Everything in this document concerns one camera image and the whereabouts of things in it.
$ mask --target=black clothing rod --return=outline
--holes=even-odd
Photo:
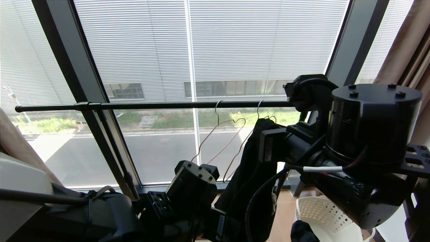
[[[53,106],[16,106],[17,112],[34,111],[58,111],[58,110],[77,110],[77,111],[98,111],[111,109],[214,109],[218,102],[163,102],[163,103],[92,103],[78,102],[74,105],[53,105]],[[218,108],[257,108],[258,102],[231,102],[222,101]],[[293,102],[274,102],[263,101],[260,108],[271,107],[294,107]]]

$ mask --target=clothes hanger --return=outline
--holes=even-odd
[[[258,103],[258,106],[257,106],[257,120],[258,119],[260,119],[260,113],[258,112],[258,110],[259,110],[259,108],[260,108],[260,105],[261,105],[261,103],[263,102],[264,100],[261,100],[259,103]],[[275,123],[276,123],[276,117],[275,116],[266,116],[266,117],[264,117],[264,118],[269,118],[269,119],[271,119],[271,118],[274,118],[275,119]],[[237,170],[237,168],[236,169],[234,169],[234,171],[227,177],[227,179],[225,179],[225,176],[227,175],[227,172],[228,172],[228,170],[230,169],[230,167],[231,167],[231,165],[233,164],[233,161],[234,161],[234,159],[240,154],[240,151],[242,150],[242,146],[243,146],[243,144],[248,140],[248,138],[251,136],[251,134],[252,134],[252,132],[253,132],[254,130],[251,130],[251,132],[249,132],[249,134],[246,136],[246,138],[243,140],[243,142],[242,142],[242,144],[240,144],[240,148],[239,148],[239,151],[238,151],[238,153],[233,157],[233,159],[230,161],[230,164],[228,165],[228,168],[227,168],[227,170],[225,171],[225,173],[224,173],[224,177],[222,178],[222,182],[223,183],[225,183],[228,179],[230,179],[230,177],[236,172],[236,170]]]
[[[236,134],[233,136],[233,138],[231,138],[231,140],[227,143],[227,145],[225,145],[224,146],[224,148],[222,148],[221,149],[221,151],[220,152],[218,152],[207,164],[209,164],[211,161],[213,161],[222,151],[224,151],[225,150],[225,148],[233,141],[233,139],[239,134],[239,132],[243,129],[243,127],[245,126],[245,124],[246,124],[246,119],[244,119],[244,118],[238,118],[237,120],[234,120],[234,119],[229,119],[229,120],[226,120],[226,121],[223,121],[223,122],[220,122],[219,121],[219,114],[218,114],[218,112],[216,111],[216,109],[217,109],[217,107],[218,107],[218,104],[220,103],[220,102],[222,102],[222,100],[221,101],[218,101],[217,102],[217,104],[215,105],[215,114],[217,115],[217,117],[218,117],[218,122],[217,122],[217,125],[215,125],[215,127],[211,130],[211,132],[209,132],[209,134],[208,134],[208,136],[206,136],[206,138],[200,143],[200,145],[199,145],[199,150],[198,150],[198,152],[197,152],[197,154],[191,159],[191,162],[193,162],[193,160],[200,154],[200,150],[201,150],[201,147],[202,147],[202,144],[209,138],[209,136],[212,134],[212,132],[219,126],[219,125],[221,125],[221,124],[224,124],[224,123],[227,123],[227,122],[230,122],[230,121],[232,121],[233,123],[237,123],[239,120],[243,120],[243,125],[240,127],[240,129],[236,132]]]

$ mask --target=hanger hook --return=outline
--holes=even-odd
[[[260,119],[260,113],[258,112],[258,109],[260,108],[260,105],[261,105],[261,103],[263,102],[264,100],[261,100],[259,103],[258,103],[258,106],[257,106],[257,120],[258,119]]]
[[[221,101],[218,101],[218,102],[216,103],[216,105],[215,105],[215,114],[218,116],[218,125],[219,125],[219,114],[216,112],[216,109],[217,109],[218,104],[219,104],[220,102],[222,102],[222,100],[221,100]]]

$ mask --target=road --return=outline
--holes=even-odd
[[[202,163],[207,163],[234,134],[230,131],[213,133],[202,145]],[[249,130],[242,130],[211,162],[218,167],[221,178],[248,134]],[[202,133],[200,140],[207,135]],[[193,133],[125,135],[124,138],[143,183],[171,181],[177,163],[196,155]],[[65,186],[117,184],[92,136],[45,135],[28,141]],[[241,157],[242,152],[234,159],[229,174],[238,166]]]

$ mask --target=white cable sleeve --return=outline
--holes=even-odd
[[[304,166],[304,172],[341,172],[343,171],[342,166],[321,166],[321,167],[311,167]]]

